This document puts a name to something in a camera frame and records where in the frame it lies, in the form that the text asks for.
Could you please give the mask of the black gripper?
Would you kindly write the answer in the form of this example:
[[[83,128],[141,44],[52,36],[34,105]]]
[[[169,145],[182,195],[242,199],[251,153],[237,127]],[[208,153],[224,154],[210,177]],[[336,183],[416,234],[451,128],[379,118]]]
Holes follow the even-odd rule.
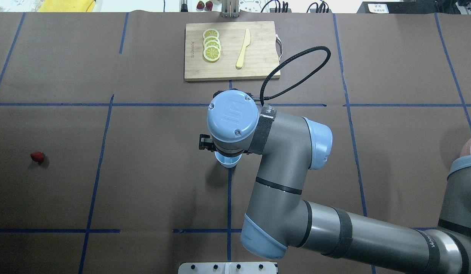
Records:
[[[217,151],[217,147],[210,135],[199,135],[199,150]]]

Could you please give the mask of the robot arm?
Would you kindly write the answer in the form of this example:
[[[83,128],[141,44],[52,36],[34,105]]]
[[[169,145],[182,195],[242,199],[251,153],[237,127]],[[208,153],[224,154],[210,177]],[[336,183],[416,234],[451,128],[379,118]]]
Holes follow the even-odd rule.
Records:
[[[207,127],[199,149],[262,156],[240,237],[252,254],[276,260],[292,246],[407,274],[471,274],[471,138],[451,165],[437,227],[420,231],[302,198],[308,170],[331,154],[326,125],[231,89],[213,95]]]

